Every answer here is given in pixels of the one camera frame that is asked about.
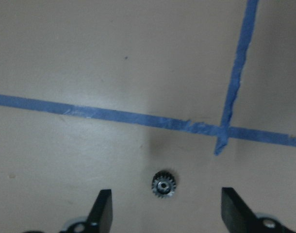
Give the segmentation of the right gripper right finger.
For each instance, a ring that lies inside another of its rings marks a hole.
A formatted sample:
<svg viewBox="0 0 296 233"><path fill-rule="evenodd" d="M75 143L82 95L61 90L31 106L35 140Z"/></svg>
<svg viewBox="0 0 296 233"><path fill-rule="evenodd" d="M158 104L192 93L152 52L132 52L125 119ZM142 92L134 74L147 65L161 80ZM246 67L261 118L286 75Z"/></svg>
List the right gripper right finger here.
<svg viewBox="0 0 296 233"><path fill-rule="evenodd" d="M260 222L232 187L221 189L221 217L230 233L261 233Z"/></svg>

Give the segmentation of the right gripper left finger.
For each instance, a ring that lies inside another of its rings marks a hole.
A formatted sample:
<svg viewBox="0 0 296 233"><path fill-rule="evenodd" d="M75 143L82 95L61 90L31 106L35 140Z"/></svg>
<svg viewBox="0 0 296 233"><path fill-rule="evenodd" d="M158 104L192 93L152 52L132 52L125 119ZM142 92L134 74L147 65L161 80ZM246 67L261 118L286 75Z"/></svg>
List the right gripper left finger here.
<svg viewBox="0 0 296 233"><path fill-rule="evenodd" d="M100 190L87 217L87 233L109 233L113 221L113 202L111 189Z"/></svg>

